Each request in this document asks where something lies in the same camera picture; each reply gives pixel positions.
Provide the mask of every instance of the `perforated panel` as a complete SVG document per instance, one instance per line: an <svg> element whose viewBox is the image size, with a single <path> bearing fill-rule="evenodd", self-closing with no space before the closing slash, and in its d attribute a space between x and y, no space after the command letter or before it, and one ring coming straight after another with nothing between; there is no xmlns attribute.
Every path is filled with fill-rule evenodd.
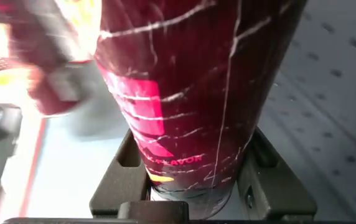
<svg viewBox="0 0 356 224"><path fill-rule="evenodd" d="M356 1L309 1L260 126L317 219L356 220Z"/></svg>

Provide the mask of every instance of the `white surface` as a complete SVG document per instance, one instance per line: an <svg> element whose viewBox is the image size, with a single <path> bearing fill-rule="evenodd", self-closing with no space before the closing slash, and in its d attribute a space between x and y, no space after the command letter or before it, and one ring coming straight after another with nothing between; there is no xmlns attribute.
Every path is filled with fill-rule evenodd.
<svg viewBox="0 0 356 224"><path fill-rule="evenodd" d="M91 217L89 201L128 130L116 104L112 112L115 125L89 138L74 136L67 117L49 119L28 217Z"/></svg>

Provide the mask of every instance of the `red tumbler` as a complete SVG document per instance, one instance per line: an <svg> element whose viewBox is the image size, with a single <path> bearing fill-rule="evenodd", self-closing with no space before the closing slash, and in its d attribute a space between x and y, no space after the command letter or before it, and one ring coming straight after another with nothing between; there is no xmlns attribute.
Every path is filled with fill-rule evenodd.
<svg viewBox="0 0 356 224"><path fill-rule="evenodd" d="M152 198L227 202L305 0L104 0L95 58Z"/></svg>

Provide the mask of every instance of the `black holder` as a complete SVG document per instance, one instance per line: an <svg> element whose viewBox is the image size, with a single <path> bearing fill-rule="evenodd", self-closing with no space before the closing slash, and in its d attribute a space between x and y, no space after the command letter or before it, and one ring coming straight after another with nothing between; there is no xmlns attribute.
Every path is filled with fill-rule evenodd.
<svg viewBox="0 0 356 224"><path fill-rule="evenodd" d="M259 129L247 150L237 183L250 220L312 220L317 211L314 199ZM128 131L91 199L91 212L94 218L182 223L177 216L163 214L187 204L143 202L149 190L148 175L133 134ZM188 215L188 211L179 211L183 217Z"/></svg>

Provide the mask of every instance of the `tumbler base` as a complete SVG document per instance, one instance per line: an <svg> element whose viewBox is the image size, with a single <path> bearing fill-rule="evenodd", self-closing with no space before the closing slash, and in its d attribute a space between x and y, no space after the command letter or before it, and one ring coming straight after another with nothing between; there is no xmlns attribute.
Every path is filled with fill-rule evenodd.
<svg viewBox="0 0 356 224"><path fill-rule="evenodd" d="M168 200L181 200L189 204L189 218L191 220L205 220L217 214L228 202L231 195L231 190L226 192L222 197L215 198L209 197L210 193L203 194L197 198L177 198L171 194L166 196L159 193L152 187L151 200L152 201L168 201Z"/></svg>

